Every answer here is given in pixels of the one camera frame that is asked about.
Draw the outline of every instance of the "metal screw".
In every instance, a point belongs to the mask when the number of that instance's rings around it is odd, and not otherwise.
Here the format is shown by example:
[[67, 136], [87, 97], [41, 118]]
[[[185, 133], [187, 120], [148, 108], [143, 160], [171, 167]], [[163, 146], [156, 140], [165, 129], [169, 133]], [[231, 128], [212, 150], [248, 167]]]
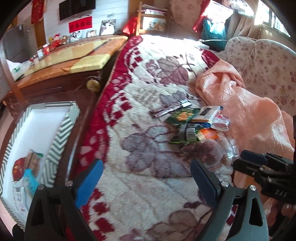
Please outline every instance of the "metal screw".
[[221, 185], [222, 185], [222, 187], [228, 187], [229, 186], [229, 183], [227, 182], [227, 181], [222, 181], [221, 182]]
[[254, 185], [250, 185], [250, 189], [251, 189], [252, 191], [256, 191], [256, 187], [255, 187]]
[[43, 184], [40, 184], [38, 187], [37, 187], [38, 190], [43, 190], [44, 189], [44, 185]]
[[73, 185], [72, 181], [66, 181], [65, 182], [66, 187], [71, 187]]

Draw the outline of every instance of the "picture frame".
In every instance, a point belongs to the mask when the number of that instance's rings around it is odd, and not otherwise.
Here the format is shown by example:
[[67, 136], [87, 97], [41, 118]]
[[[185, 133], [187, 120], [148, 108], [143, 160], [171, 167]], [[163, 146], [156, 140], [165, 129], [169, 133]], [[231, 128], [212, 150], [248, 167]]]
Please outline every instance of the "picture frame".
[[103, 20], [100, 35], [113, 35], [115, 33], [116, 19]]
[[96, 36], [96, 29], [95, 30], [90, 30], [86, 32], [86, 37], [91, 38]]
[[82, 39], [82, 34], [83, 34], [82, 30], [72, 32], [70, 36], [70, 42], [72, 43]]

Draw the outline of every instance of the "red paper sign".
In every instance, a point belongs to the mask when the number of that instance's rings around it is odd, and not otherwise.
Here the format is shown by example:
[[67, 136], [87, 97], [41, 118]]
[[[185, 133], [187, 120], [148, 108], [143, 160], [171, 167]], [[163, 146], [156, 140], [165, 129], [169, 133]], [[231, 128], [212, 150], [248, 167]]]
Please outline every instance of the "red paper sign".
[[92, 16], [69, 23], [69, 33], [87, 28], [92, 28]]

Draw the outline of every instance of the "barcode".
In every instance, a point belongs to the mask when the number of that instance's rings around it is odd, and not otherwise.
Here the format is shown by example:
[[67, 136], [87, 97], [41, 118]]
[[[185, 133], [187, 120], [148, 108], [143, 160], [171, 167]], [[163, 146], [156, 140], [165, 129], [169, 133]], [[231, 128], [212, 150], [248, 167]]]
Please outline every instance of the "barcode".
[[188, 128], [186, 130], [186, 140], [187, 141], [197, 141], [195, 128]]

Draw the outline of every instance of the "wooden shelf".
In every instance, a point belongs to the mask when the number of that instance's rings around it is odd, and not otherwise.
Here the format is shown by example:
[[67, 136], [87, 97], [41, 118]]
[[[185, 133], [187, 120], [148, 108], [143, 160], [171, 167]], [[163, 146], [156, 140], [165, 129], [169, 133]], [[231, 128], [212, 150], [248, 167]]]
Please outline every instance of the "wooden shelf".
[[164, 32], [164, 31], [159, 31], [159, 30], [144, 30], [144, 29], [139, 29], [139, 34], [154, 34], [157, 32]]
[[[159, 34], [161, 34], [163, 36], [166, 36], [167, 33], [168, 33], [168, 22], [169, 22], [169, 18], [170, 18], [170, 4], [169, 4], [169, 7], [168, 7], [168, 12], [166, 13], [166, 16], [142, 13], [142, 7], [143, 7], [143, 3], [140, 2], [139, 3], [139, 8], [138, 8], [136, 36], [139, 35], [139, 34], [157, 34], [157, 33], [159, 33]], [[164, 31], [159, 31], [159, 30], [144, 30], [144, 29], [141, 29], [140, 25], [141, 25], [141, 19], [143, 17], [166, 19], [165, 30]]]
[[148, 17], [148, 18], [161, 18], [161, 19], [166, 19], [167, 16], [163, 15], [156, 15], [156, 14], [141, 14], [142, 17]]

